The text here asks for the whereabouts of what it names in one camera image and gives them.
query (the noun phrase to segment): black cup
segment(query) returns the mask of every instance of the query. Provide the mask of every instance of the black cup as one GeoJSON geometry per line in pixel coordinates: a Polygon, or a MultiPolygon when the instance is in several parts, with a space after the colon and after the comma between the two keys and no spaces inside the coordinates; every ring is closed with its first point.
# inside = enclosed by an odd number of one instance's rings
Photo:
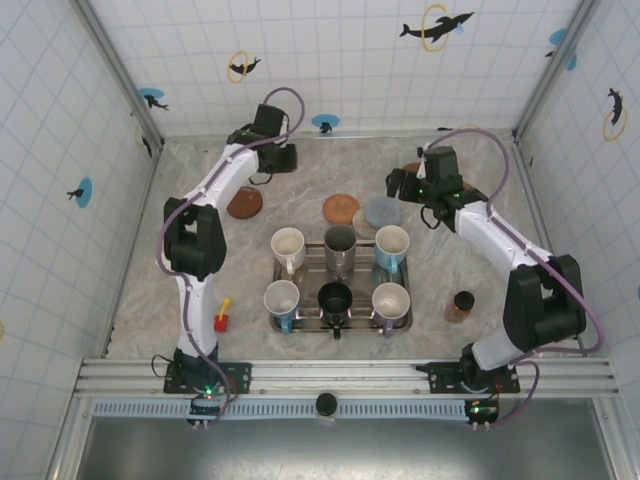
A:
{"type": "Polygon", "coordinates": [[[349,321],[352,303],[353,294],[344,283],[327,283],[318,292],[322,319],[333,328],[333,338],[336,340],[340,340],[340,327],[349,321]]]}

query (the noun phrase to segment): jar lid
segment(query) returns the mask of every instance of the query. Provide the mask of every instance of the jar lid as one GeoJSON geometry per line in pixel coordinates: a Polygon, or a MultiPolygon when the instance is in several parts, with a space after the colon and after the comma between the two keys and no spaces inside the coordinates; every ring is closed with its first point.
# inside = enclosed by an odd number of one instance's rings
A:
{"type": "Polygon", "coordinates": [[[322,393],[316,399],[316,411],[323,417],[330,417],[338,409],[338,400],[330,393],[322,393]]]}
{"type": "Polygon", "coordinates": [[[453,297],[453,304],[460,310],[471,310],[475,303],[476,299],[473,294],[471,292],[467,292],[466,290],[456,293],[456,296],[453,297]]]}

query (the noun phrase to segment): metal tray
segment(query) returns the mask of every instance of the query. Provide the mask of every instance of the metal tray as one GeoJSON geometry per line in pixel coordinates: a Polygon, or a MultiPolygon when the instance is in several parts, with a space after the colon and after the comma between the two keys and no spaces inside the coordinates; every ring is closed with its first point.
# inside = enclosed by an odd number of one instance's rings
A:
{"type": "MultiPolygon", "coordinates": [[[[342,278],[327,270],[322,242],[307,243],[305,263],[293,276],[287,273],[277,260],[274,261],[273,280],[290,280],[300,290],[300,309],[293,322],[292,333],[333,333],[333,330],[320,317],[318,305],[318,291],[329,282],[341,281],[346,284],[353,294],[351,318],[341,327],[343,334],[347,333],[378,333],[382,334],[382,327],[373,321],[373,304],[371,295],[376,287],[382,283],[394,282],[407,289],[409,295],[409,271],[407,259],[398,265],[398,273],[391,275],[381,268],[375,261],[375,242],[371,240],[358,241],[356,246],[356,262],[353,270],[342,278]]],[[[280,321],[270,315],[269,321],[276,331],[280,330],[280,321]]],[[[408,330],[413,323],[411,308],[402,320],[396,322],[394,332],[408,330]]]]}

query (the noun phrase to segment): white and blue mug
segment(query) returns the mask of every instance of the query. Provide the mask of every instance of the white and blue mug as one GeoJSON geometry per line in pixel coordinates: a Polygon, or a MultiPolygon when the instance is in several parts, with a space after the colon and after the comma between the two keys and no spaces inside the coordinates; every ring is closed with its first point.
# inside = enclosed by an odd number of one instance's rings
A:
{"type": "Polygon", "coordinates": [[[400,227],[387,225],[376,233],[376,263],[391,275],[398,273],[398,265],[407,256],[409,234],[400,227]]]}
{"type": "Polygon", "coordinates": [[[280,320],[280,330],[285,335],[291,333],[293,321],[298,313],[300,291],[289,280],[278,280],[267,287],[264,293],[264,306],[280,320]]]}

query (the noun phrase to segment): blue circle sticker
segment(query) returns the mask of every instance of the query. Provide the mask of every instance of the blue circle sticker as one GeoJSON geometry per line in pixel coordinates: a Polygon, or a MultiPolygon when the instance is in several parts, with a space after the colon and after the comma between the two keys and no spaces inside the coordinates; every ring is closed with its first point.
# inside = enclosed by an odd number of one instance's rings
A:
{"type": "Polygon", "coordinates": [[[91,193],[93,193],[93,184],[91,183],[91,179],[89,177],[84,177],[80,180],[78,190],[82,190],[82,193],[76,196],[76,203],[80,208],[85,208],[89,205],[91,193]]]}

